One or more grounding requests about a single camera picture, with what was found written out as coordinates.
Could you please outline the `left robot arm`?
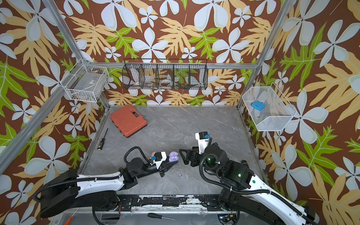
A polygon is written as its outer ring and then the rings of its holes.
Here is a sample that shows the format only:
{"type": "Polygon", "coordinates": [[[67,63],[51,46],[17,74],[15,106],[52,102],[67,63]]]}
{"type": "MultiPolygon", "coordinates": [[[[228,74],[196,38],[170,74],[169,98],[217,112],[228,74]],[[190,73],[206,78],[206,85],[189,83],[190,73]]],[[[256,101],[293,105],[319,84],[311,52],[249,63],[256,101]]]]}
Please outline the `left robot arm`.
{"type": "Polygon", "coordinates": [[[102,175],[66,171],[36,191],[33,199],[40,204],[41,218],[50,218],[72,208],[114,210],[120,206],[118,191],[130,189],[140,178],[155,173],[164,177],[178,161],[179,154],[175,151],[170,154],[155,152],[147,158],[143,150],[135,146],[124,155],[125,168],[102,175]]]}

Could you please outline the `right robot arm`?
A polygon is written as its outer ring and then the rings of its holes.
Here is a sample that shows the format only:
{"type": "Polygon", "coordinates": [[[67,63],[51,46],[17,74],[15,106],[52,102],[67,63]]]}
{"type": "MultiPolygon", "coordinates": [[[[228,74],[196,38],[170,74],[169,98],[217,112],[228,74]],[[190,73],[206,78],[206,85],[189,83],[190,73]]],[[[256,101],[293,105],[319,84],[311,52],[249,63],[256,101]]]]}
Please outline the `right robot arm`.
{"type": "Polygon", "coordinates": [[[288,200],[269,187],[245,160],[230,160],[217,143],[203,152],[180,149],[184,164],[199,167],[201,178],[222,188],[218,201],[227,211],[246,212],[271,225],[314,225],[315,212],[288,200]]]}

